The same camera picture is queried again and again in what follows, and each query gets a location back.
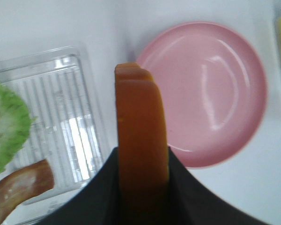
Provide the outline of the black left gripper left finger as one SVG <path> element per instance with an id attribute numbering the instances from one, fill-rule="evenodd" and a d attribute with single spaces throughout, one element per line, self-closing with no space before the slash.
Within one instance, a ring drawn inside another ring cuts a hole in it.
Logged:
<path id="1" fill-rule="evenodd" d="M 88 185 L 39 223 L 41 225 L 118 225 L 119 200 L 118 149 L 114 148 L 103 167 Z"/>

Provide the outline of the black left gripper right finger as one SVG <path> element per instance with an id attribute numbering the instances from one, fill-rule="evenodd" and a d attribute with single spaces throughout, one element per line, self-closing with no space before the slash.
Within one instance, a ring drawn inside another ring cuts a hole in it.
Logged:
<path id="1" fill-rule="evenodd" d="M 171 225 L 263 225 L 200 183 L 169 150 Z"/>

